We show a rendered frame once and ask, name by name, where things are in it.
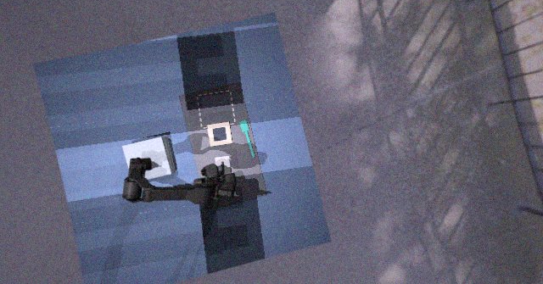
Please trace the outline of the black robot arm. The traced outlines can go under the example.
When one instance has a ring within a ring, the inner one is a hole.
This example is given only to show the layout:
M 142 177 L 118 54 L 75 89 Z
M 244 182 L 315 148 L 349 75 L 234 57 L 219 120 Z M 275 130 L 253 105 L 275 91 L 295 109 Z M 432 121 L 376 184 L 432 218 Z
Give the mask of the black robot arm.
M 150 158 L 130 159 L 128 177 L 124 179 L 122 198 L 130 203 L 153 202 L 154 200 L 188 200 L 194 204 L 206 205 L 218 202 L 218 197 L 233 198 L 235 184 L 208 180 L 221 176 L 216 164 L 208 164 L 202 170 L 207 176 L 205 182 L 192 187 L 156 187 L 145 178 L 145 173 L 152 170 Z M 143 195 L 141 197 L 143 189 Z M 213 195 L 212 195 L 213 194 Z M 141 198 L 140 198 L 141 197 Z

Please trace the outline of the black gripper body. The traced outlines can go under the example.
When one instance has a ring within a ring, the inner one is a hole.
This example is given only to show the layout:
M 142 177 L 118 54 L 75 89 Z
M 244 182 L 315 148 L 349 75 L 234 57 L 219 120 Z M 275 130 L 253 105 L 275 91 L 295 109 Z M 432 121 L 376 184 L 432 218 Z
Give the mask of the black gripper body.
M 219 176 L 211 177 L 208 180 L 214 180 L 214 181 L 220 182 L 220 183 L 221 182 L 232 183 L 232 184 L 235 184 L 235 186 L 237 185 L 236 176 L 235 176 L 234 173 L 226 174 L 225 176 L 223 176 L 223 178 L 220 178 Z M 208 181 L 208 180 L 205 180 L 205 181 Z M 196 178 L 196 179 L 193 180 L 193 184 L 201 183 L 201 182 L 205 182 L 205 181 L 203 181 L 203 178 Z

